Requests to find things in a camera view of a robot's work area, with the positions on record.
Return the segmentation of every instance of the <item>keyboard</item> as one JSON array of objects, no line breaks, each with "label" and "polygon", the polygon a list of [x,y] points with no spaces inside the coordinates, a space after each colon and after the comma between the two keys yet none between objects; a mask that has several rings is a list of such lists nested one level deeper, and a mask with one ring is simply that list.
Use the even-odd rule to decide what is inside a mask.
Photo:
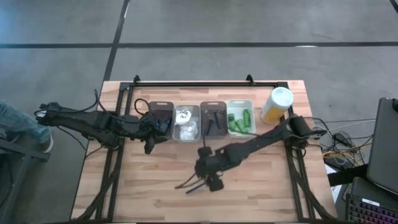
[{"label": "keyboard", "polygon": [[351,195],[348,200],[348,221],[375,224],[398,224],[398,212],[373,205],[373,203],[377,204],[377,202],[368,202],[369,203],[366,203],[363,199]]}]

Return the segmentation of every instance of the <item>white plastic bin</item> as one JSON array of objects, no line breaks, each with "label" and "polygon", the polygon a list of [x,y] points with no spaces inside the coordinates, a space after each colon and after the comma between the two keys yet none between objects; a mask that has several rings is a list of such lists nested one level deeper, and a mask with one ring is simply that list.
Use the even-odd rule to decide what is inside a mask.
[{"label": "white plastic bin", "polygon": [[[243,110],[248,109],[250,114],[250,133],[256,133],[256,121],[254,117],[254,104],[251,100],[228,100],[226,104],[227,116],[228,114],[234,114],[235,121],[243,119]],[[228,132],[232,136],[248,137],[248,134],[241,134],[231,131],[228,128]]]},{"label": "white plastic bin", "polygon": [[[198,133],[195,136],[194,140],[181,140],[180,139],[180,131],[181,127],[179,125],[174,125],[175,122],[175,110],[177,109],[188,109],[192,110],[192,116],[190,121],[194,121],[197,124],[198,127]],[[174,108],[173,111],[173,139],[178,141],[178,142],[184,142],[184,143],[193,143],[193,142],[198,142],[198,140],[201,138],[201,123],[200,123],[200,107],[198,105],[177,105]]]}]

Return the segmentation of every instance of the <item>yellow container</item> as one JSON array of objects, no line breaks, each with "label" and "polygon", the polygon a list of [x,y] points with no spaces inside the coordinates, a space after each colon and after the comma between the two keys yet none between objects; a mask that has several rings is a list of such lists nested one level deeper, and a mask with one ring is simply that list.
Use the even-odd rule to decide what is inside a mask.
[{"label": "yellow container", "polygon": [[293,104],[293,93],[284,87],[277,87],[268,97],[261,110],[261,120],[268,124],[279,122],[279,118]]}]

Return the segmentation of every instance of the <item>white lid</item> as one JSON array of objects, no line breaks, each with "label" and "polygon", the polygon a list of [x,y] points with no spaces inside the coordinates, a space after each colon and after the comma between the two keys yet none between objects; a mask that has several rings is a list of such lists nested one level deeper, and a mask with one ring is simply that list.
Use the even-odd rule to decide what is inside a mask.
[{"label": "white lid", "polygon": [[293,93],[285,87],[277,87],[271,92],[271,99],[276,106],[287,109],[293,104]]}]

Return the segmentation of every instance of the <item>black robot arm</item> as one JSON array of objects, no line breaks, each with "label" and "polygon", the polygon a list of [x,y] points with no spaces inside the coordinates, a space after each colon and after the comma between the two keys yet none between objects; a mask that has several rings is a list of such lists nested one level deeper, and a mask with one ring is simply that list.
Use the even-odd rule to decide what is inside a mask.
[{"label": "black robot arm", "polygon": [[210,147],[201,147],[198,150],[199,159],[195,164],[195,173],[205,180],[210,191],[224,188],[219,178],[220,172],[232,169],[242,163],[251,153],[263,147],[284,141],[288,146],[304,148],[308,137],[313,134],[302,117],[289,118],[276,126],[273,130],[258,135],[244,143],[231,143],[215,150],[213,154]]},{"label": "black robot arm", "polygon": [[86,112],[64,108],[58,103],[41,104],[35,113],[36,120],[44,126],[63,126],[95,138],[104,147],[115,148],[119,138],[145,141],[145,153],[150,154],[155,144],[166,141],[155,128],[155,118],[146,112],[141,118],[131,115],[116,116],[107,111]]}]

